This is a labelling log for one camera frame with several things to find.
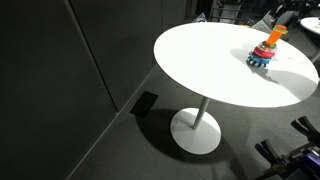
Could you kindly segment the white table pedestal base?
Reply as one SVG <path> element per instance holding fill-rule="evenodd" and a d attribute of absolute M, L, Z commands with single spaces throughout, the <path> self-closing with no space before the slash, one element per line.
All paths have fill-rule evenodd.
<path fill-rule="evenodd" d="M 199 108 L 182 109 L 171 120 L 170 131 L 174 141 L 189 153 L 208 154 L 220 144 L 220 126 L 206 112 L 209 101 L 204 97 Z"/>

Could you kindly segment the black clamp stand equipment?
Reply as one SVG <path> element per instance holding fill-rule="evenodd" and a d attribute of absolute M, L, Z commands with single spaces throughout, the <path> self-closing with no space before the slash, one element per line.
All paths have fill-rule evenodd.
<path fill-rule="evenodd" d="M 278 175 L 282 180 L 320 180 L 320 132 L 302 116 L 291 126 L 307 138 L 307 143 L 287 154 L 279 155 L 268 139 L 255 145 L 255 149 L 270 167 L 254 180 L 266 180 Z"/>

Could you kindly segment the orange stacking stand post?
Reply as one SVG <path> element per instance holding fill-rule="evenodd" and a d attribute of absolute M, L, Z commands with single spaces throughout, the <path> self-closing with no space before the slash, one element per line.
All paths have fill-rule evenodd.
<path fill-rule="evenodd" d="M 266 40 L 268 46 L 274 46 L 280 37 L 284 34 L 287 34 L 287 27 L 284 25 L 275 25 L 272 32 L 269 35 L 269 38 Z"/>

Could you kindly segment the black floor plate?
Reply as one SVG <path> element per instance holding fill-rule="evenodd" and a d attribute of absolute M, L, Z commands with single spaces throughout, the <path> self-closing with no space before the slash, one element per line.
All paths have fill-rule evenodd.
<path fill-rule="evenodd" d="M 137 100 L 130 113 L 138 117 L 145 118 L 150 112 L 152 106 L 156 102 L 158 96 L 151 92 L 143 92 Z"/>

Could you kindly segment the grey office chair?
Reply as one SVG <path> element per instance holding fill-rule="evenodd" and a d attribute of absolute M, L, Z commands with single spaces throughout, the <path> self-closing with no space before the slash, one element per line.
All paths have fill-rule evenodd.
<path fill-rule="evenodd" d="M 288 33 L 283 35 L 282 38 L 288 38 L 294 33 L 296 23 L 297 18 L 293 11 L 287 11 L 279 17 L 272 17 L 269 13 L 266 13 L 252 28 L 270 34 L 275 25 L 284 25 L 287 27 Z"/>

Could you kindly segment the white round table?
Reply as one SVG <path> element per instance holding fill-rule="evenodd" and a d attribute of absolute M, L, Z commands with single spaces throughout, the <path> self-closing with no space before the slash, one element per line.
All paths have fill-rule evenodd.
<path fill-rule="evenodd" d="M 311 61 L 280 40 L 264 68 L 247 64 L 249 53 L 268 35 L 239 25 L 200 22 L 171 28 L 154 44 L 162 70 L 182 86 L 217 101 L 273 108 L 310 97 L 319 77 Z"/>

